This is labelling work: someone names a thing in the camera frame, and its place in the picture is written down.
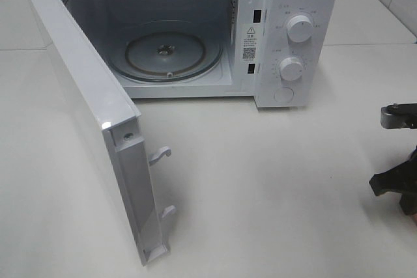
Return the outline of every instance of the black plastic part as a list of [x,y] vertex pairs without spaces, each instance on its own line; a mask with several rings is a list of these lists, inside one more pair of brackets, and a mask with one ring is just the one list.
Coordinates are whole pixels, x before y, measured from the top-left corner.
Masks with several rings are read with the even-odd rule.
[[262,18],[262,10],[254,10],[253,11],[253,22],[260,23]]
[[248,64],[248,74],[255,73],[255,63]]
[[417,104],[392,104],[386,107],[386,111],[401,118],[405,128],[417,128]]
[[410,160],[386,171],[373,175],[369,185],[376,196],[386,192],[401,193],[399,202],[405,215],[417,214],[417,150]]

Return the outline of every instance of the metal clamp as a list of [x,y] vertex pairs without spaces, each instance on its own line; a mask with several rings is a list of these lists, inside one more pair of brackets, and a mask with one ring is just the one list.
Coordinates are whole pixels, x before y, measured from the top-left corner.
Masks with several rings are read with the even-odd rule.
[[[417,104],[392,104],[381,108],[383,128],[417,128]],[[399,205],[405,215],[417,214],[417,149],[408,161],[375,174],[369,185],[376,196],[391,191],[402,194]]]

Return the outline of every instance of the microwave oven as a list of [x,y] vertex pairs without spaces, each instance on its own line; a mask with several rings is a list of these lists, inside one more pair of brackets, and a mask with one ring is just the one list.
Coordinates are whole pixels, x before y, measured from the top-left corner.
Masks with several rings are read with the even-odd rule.
[[142,264],[168,251],[131,98],[305,105],[334,0],[30,0],[68,107],[116,178]]

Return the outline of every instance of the control knob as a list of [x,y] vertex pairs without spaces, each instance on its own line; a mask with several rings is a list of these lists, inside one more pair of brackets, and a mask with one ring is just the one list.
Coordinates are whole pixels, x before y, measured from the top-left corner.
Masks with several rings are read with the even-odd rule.
[[313,34],[313,22],[304,14],[293,16],[288,21],[287,33],[293,42],[305,42]]
[[295,81],[300,78],[304,65],[302,61],[297,57],[289,57],[278,65],[278,70],[280,71],[281,78],[285,81]]

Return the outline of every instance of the warning sticker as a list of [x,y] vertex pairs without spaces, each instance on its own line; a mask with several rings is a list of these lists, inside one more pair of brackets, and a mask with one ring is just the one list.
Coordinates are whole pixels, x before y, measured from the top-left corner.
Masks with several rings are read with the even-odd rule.
[[262,37],[262,25],[248,23],[242,25],[242,60],[254,63],[257,60],[259,41]]

